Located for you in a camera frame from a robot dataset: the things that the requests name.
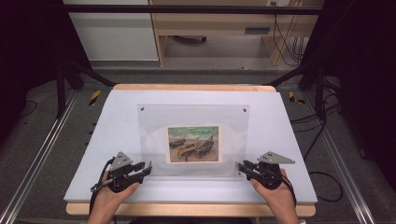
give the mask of person's right hand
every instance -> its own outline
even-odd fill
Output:
[[[280,172],[283,176],[286,176],[284,169],[281,169]],[[259,181],[253,178],[250,179],[250,183],[265,201],[267,201],[278,223],[298,224],[300,222],[291,192],[284,183],[277,189],[266,189]]]

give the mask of hand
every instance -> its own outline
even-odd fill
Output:
[[[286,176],[284,169],[280,169],[280,172],[283,176]],[[253,178],[250,179],[250,183],[265,201],[267,201],[279,224],[297,224],[300,222],[291,192],[284,183],[277,189],[266,189],[260,182]]]
[[[131,196],[138,187],[139,183],[133,183],[127,189],[119,193],[111,191],[108,186],[100,189],[87,224],[109,223],[120,207],[120,204]]]

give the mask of gray carpet floor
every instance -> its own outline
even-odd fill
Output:
[[[258,71],[135,71],[102,70],[104,77],[123,83],[244,83],[261,84],[273,80],[281,73],[265,74]],[[84,88],[78,91],[77,101],[53,145],[39,176],[26,198],[15,223],[83,223],[87,217],[66,214],[66,202],[63,200],[67,186],[72,180],[84,151],[90,142],[95,122],[98,120],[103,104],[111,88],[89,77],[84,77]],[[95,105],[89,105],[94,91],[101,93]],[[290,120],[312,115],[307,104],[300,105],[289,100],[289,91],[296,99],[312,96],[311,91],[299,92],[293,85],[278,88],[281,92]],[[4,210],[14,192],[22,182],[24,175],[40,149],[57,113],[55,82],[32,89],[22,112],[23,116],[0,150],[0,209]],[[330,96],[327,106],[337,104]],[[314,119],[293,124],[296,138],[303,155],[318,134],[319,127]],[[351,133],[342,113],[329,112],[326,128],[347,162],[361,194],[366,201],[376,223],[396,223],[396,194],[391,189],[374,161],[361,158],[359,145]],[[334,176],[337,173],[328,155],[322,137],[318,139],[306,160],[308,171],[326,172]],[[318,194],[327,199],[335,199],[340,190],[335,182],[324,175],[311,175]],[[321,199],[316,204],[317,212],[306,218],[308,223],[360,223],[347,195],[337,203],[328,203]],[[262,218],[262,223],[275,223],[271,218]]]

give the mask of transparent acrylic sheet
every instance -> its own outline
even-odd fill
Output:
[[[142,159],[153,162],[150,176],[238,176],[236,162],[246,154],[248,105],[137,105],[137,110]],[[201,146],[211,137],[213,147],[205,151]]]

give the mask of wooden cabinet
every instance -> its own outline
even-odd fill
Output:
[[[289,0],[288,7],[320,7],[324,0]],[[252,6],[264,7],[267,0],[149,0],[151,5]],[[153,13],[154,34],[160,64],[163,64],[169,35],[260,35],[273,65],[278,65],[285,41],[291,36],[310,36],[318,16],[173,14]]]

